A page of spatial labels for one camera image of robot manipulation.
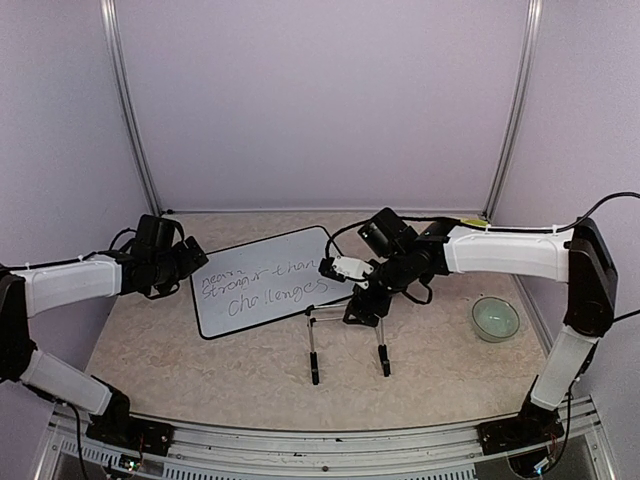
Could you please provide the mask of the clear glass bowl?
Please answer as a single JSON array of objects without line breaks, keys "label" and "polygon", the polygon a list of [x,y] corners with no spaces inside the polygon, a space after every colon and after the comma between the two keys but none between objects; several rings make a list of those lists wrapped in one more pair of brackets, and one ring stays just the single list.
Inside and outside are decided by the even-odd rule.
[{"label": "clear glass bowl", "polygon": [[476,335],[490,343],[502,343],[511,339],[521,326],[514,307],[496,297],[482,297],[474,303],[471,323]]}]

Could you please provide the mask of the metal whiteboard stand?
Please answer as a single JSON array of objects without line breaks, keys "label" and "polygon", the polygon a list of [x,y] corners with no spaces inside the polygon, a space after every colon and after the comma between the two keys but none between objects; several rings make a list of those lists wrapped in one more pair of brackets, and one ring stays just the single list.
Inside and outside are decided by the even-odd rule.
[{"label": "metal whiteboard stand", "polygon": [[330,342],[321,340],[321,353],[337,353],[340,351],[349,359],[360,360],[363,355],[362,350],[373,354],[378,363],[379,372],[388,378],[392,374],[391,359],[388,352],[385,335],[384,320],[380,319],[378,325],[370,327],[361,324],[346,324],[344,322],[344,311],[347,304],[333,303],[326,305],[307,306],[302,314],[306,322],[306,330],[309,346],[309,373],[310,382],[313,386],[321,383],[321,358],[318,352],[317,333],[325,333],[323,327],[328,328],[328,333],[337,335],[337,338]]}]

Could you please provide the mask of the right aluminium frame post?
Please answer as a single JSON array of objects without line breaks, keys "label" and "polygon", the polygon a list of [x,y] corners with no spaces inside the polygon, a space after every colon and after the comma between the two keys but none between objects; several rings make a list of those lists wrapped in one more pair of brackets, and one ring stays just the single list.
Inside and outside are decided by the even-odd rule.
[{"label": "right aluminium frame post", "polygon": [[525,110],[531,73],[535,61],[537,41],[539,38],[543,5],[544,2],[542,0],[530,0],[527,3],[526,22],[516,71],[514,92],[499,151],[498,164],[491,182],[484,209],[482,210],[485,220],[494,219],[501,195],[506,186],[508,172],[512,162],[522,116]]}]

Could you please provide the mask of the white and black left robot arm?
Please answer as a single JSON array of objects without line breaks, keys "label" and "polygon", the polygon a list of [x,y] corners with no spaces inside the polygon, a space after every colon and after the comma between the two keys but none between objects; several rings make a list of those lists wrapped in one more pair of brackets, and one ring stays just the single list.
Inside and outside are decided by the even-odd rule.
[{"label": "white and black left robot arm", "polygon": [[140,437],[130,400],[112,385],[40,350],[30,319],[85,300],[141,294],[149,300],[176,293],[207,264],[198,241],[172,219],[144,214],[125,229],[122,245],[77,258],[1,268],[1,379],[21,383],[88,413],[88,436],[127,445]]}]

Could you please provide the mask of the white whiteboard with black frame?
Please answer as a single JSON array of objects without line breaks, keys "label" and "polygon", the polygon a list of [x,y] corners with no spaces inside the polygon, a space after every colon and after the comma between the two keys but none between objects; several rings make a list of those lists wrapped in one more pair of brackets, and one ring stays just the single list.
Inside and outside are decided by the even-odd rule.
[{"label": "white whiteboard with black frame", "polygon": [[200,336],[216,339],[348,298],[351,282],[319,273],[328,239],[314,225],[209,253],[190,278]]}]

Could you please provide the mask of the yellow-green plastic bowl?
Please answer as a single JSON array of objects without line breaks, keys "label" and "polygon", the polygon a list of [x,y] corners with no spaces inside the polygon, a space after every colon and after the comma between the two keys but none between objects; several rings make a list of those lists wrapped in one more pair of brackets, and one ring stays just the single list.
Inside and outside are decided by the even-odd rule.
[{"label": "yellow-green plastic bowl", "polygon": [[472,219],[472,218],[465,218],[465,219],[461,219],[461,222],[465,225],[469,225],[469,226],[478,226],[481,228],[485,228],[487,226],[489,226],[489,223],[485,220],[482,219]]}]

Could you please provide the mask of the aluminium frame post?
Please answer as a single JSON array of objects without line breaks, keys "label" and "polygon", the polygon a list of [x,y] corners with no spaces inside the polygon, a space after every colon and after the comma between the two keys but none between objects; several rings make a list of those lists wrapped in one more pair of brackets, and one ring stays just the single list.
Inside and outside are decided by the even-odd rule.
[{"label": "aluminium frame post", "polygon": [[101,0],[100,11],[107,43],[107,50],[114,74],[115,86],[130,144],[135,170],[143,195],[151,213],[162,214],[162,205],[152,178],[150,165],[144,149],[139,122],[136,117],[133,97],[129,85],[126,61],[119,29],[117,4],[114,0]]},{"label": "aluminium frame post", "polygon": [[542,0],[530,0],[527,3],[526,22],[516,71],[514,92],[499,151],[498,164],[491,182],[484,209],[482,210],[485,220],[494,219],[501,195],[506,186],[508,172],[512,162],[522,116],[525,110],[531,73],[535,61],[537,41],[539,38],[543,5],[544,2]]}]

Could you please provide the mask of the left aluminium frame post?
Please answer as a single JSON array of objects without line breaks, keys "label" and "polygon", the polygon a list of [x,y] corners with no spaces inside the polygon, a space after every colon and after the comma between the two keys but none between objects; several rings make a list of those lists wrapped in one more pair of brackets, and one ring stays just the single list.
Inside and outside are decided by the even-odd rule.
[{"label": "left aluminium frame post", "polygon": [[114,74],[115,86],[130,144],[135,170],[143,195],[151,213],[162,214],[162,205],[152,178],[150,165],[144,149],[139,122],[136,117],[133,97],[129,85],[126,61],[119,29],[117,4],[114,0],[101,0],[100,11],[107,43],[107,50]]}]

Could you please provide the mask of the front aluminium rail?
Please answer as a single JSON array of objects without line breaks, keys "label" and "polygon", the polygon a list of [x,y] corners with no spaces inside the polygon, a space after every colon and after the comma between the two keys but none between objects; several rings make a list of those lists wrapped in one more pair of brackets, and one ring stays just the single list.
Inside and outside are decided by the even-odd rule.
[{"label": "front aluminium rail", "polygon": [[136,447],[86,435],[57,407],[35,479],[612,479],[588,398],[562,403],[547,432],[490,407],[387,400],[355,407],[257,398],[227,409],[136,410],[150,433]]}]

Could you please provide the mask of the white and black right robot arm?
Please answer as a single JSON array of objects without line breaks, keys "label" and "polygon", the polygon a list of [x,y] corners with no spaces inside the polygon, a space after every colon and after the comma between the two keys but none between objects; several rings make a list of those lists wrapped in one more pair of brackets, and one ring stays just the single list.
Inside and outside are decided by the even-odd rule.
[{"label": "white and black right robot arm", "polygon": [[568,286],[563,326],[520,411],[478,427],[486,455],[547,442],[566,434],[558,409],[614,323],[618,274],[594,221],[542,229],[480,227],[454,218],[428,219],[423,232],[385,208],[355,224],[375,253],[364,261],[327,253],[322,275],[351,281],[344,322],[375,327],[395,294],[436,276],[491,272],[550,279]]}]

